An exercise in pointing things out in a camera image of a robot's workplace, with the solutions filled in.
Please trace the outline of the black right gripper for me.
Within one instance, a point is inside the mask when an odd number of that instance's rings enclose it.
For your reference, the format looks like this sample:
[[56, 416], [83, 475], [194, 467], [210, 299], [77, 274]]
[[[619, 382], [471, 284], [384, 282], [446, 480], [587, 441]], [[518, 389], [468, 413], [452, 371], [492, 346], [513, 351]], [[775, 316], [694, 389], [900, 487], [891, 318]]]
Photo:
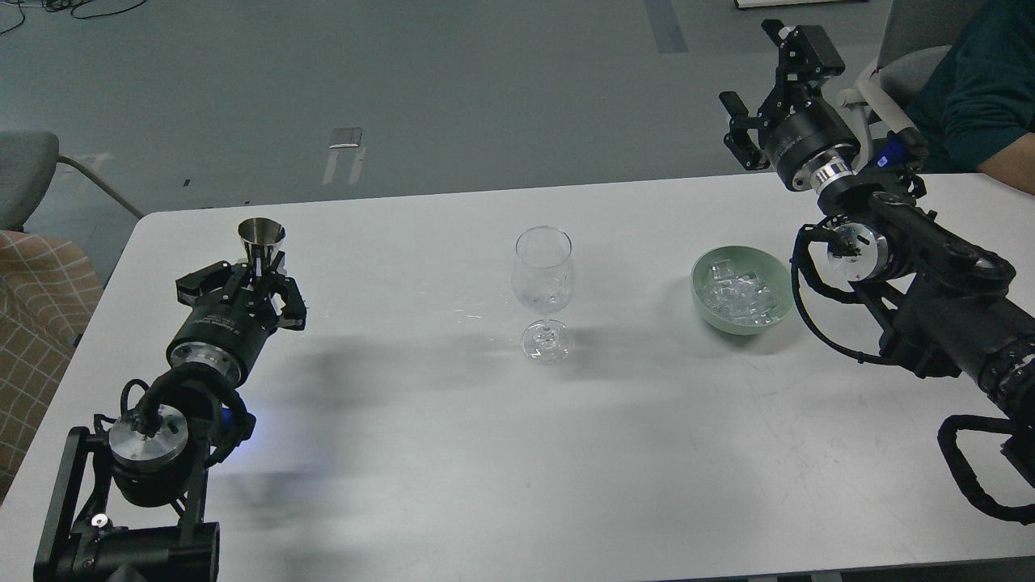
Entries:
[[842, 76], [846, 63], [821, 26], [764, 19], [761, 27], [779, 51], [774, 86], [756, 116], [736, 91], [720, 93], [729, 114], [724, 146], [748, 171], [773, 166], [789, 191], [820, 192], [853, 175], [859, 153], [854, 133], [823, 100], [823, 86]]

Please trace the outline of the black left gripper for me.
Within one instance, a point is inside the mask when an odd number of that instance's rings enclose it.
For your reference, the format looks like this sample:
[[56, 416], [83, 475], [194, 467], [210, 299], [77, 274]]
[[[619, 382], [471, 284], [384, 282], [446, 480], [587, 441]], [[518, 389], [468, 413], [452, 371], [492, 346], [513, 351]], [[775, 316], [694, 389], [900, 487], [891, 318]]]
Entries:
[[259, 301], [247, 289], [247, 265], [219, 261], [180, 277], [176, 298], [191, 314], [167, 347], [172, 369], [188, 362], [207, 365], [233, 387], [247, 380], [259, 354], [275, 329], [303, 331], [307, 308], [293, 277], [282, 269], [285, 253], [271, 263], [271, 295], [280, 298], [280, 314], [268, 299]]

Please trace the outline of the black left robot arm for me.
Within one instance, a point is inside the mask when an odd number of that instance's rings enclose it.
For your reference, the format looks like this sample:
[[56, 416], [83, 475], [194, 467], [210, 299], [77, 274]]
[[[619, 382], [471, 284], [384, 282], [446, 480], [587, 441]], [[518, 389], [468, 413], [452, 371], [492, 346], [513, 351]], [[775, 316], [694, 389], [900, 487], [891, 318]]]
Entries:
[[130, 380], [116, 417], [96, 414], [64, 443], [32, 578], [36, 581], [214, 581], [221, 527], [205, 520], [209, 471], [252, 438], [240, 397], [278, 329], [306, 327], [285, 256], [247, 258], [181, 277], [191, 309], [167, 347], [169, 369]]

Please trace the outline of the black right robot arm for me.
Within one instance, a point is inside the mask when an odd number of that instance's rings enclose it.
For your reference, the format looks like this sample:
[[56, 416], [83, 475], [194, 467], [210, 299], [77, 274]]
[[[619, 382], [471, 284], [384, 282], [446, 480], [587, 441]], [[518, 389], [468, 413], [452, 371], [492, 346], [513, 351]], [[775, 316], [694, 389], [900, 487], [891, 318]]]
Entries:
[[737, 93], [720, 101], [729, 114], [724, 146], [747, 170], [773, 168], [793, 192], [814, 191], [823, 221], [797, 232], [790, 270], [792, 300], [806, 327], [826, 336], [805, 309], [800, 287], [844, 305], [864, 305], [882, 328], [879, 352], [835, 345], [852, 360], [901, 367], [919, 378], [967, 373], [1002, 410], [1002, 419], [957, 414], [936, 441], [974, 508], [1001, 521], [1033, 523], [1032, 505], [1006, 506], [979, 485], [957, 445], [962, 431], [1005, 435], [1002, 452], [1033, 481], [1033, 317], [1007, 298], [1013, 266], [975, 246], [925, 213], [918, 175], [927, 143], [894, 103], [879, 156], [825, 101], [822, 88], [844, 71], [824, 29], [761, 23], [779, 51], [774, 86], [751, 115]]

